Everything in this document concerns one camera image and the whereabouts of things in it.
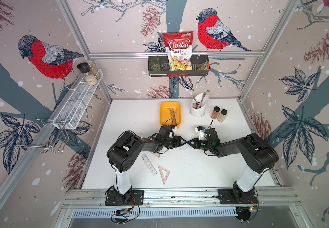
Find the yellow plastic bowl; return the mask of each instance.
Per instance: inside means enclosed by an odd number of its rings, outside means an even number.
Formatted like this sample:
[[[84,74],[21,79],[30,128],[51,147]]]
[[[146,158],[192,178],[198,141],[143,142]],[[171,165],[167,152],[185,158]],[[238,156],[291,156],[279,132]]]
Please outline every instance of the yellow plastic bowl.
[[[177,123],[176,127],[179,128],[179,126],[181,124],[181,105],[180,105],[180,103],[178,103],[176,101],[165,101],[161,104],[160,111],[159,111],[159,123],[161,125],[163,125],[163,124],[171,125],[172,124],[172,121],[169,120],[171,118],[170,108],[173,108],[174,111],[176,110],[178,112],[178,115],[176,115],[175,120]]]

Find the black jar lid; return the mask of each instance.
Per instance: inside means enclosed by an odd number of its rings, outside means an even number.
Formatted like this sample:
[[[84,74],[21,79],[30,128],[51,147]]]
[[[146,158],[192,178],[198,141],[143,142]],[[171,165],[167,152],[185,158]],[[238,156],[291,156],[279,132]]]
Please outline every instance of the black jar lid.
[[[87,73],[90,71],[89,64],[87,62],[78,64],[77,68],[81,71],[81,73]]]

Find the black metal basket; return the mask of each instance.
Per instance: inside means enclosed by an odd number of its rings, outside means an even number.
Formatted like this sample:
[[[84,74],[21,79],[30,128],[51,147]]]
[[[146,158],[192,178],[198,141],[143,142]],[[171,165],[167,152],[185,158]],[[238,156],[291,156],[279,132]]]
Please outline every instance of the black metal basket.
[[[170,69],[170,62],[168,61],[167,56],[159,56],[159,62],[161,64],[161,71],[153,71],[150,60],[151,58],[157,58],[157,56],[149,56],[148,57],[148,73],[151,77],[166,77],[166,76],[207,76],[209,70],[196,70],[196,68],[203,64],[206,61],[209,61],[209,57],[207,55],[200,55],[199,58],[197,55],[193,55],[190,58],[191,66],[193,70],[169,70]]]

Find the chip bag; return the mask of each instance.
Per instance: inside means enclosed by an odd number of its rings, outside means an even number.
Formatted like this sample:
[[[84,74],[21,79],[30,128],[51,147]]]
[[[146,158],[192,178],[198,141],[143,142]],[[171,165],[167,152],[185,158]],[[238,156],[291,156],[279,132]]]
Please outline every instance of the chip bag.
[[[170,70],[192,70],[192,32],[162,33]]]

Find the white table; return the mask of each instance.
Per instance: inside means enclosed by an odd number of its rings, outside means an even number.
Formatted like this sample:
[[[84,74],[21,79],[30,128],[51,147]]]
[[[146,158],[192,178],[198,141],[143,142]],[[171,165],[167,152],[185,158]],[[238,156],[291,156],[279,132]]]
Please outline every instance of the white table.
[[[159,131],[159,107],[167,100],[113,100],[103,131],[90,164],[83,189],[107,189],[115,184],[115,174],[106,157],[108,149],[117,137],[126,130],[132,130],[138,136],[148,137]],[[251,131],[236,99],[209,99],[205,116],[194,118],[190,115],[191,99],[168,100],[181,104],[182,122],[175,135],[191,140],[198,135],[197,126],[207,128],[211,122],[211,113],[215,106],[226,109],[228,115],[224,122],[213,121],[220,142],[245,137]],[[162,183],[160,174],[153,176],[140,157],[145,153],[158,171],[158,165],[170,170],[167,182]],[[168,150],[160,158],[149,152],[141,152],[130,168],[130,182],[133,188],[206,188],[231,187],[241,176],[246,163],[241,154],[222,158],[209,157],[202,150],[189,146],[187,150],[178,148]],[[267,171],[256,186],[275,186]]]

